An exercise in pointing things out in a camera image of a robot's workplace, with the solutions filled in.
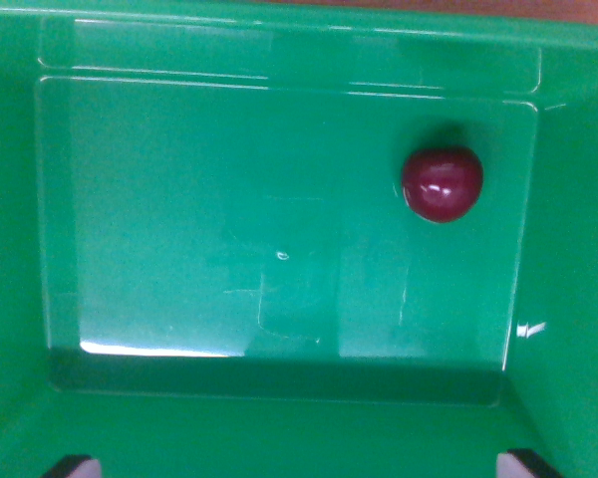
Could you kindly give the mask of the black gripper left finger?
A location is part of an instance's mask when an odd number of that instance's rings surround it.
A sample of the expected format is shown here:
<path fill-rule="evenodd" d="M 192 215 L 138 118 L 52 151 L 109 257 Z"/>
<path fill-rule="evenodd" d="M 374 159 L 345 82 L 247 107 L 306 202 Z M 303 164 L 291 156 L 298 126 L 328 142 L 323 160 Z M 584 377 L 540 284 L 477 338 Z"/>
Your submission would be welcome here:
<path fill-rule="evenodd" d="M 102 465 L 90 455 L 66 455 L 41 475 L 42 478 L 101 478 Z"/>

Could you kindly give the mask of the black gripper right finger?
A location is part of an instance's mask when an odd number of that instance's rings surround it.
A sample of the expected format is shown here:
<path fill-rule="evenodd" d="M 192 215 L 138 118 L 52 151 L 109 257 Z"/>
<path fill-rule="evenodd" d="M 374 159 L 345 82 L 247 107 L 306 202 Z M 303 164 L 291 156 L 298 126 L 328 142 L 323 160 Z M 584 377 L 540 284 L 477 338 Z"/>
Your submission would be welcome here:
<path fill-rule="evenodd" d="M 529 448 L 509 449 L 496 458 L 497 478 L 562 478 L 562 474 Z"/>

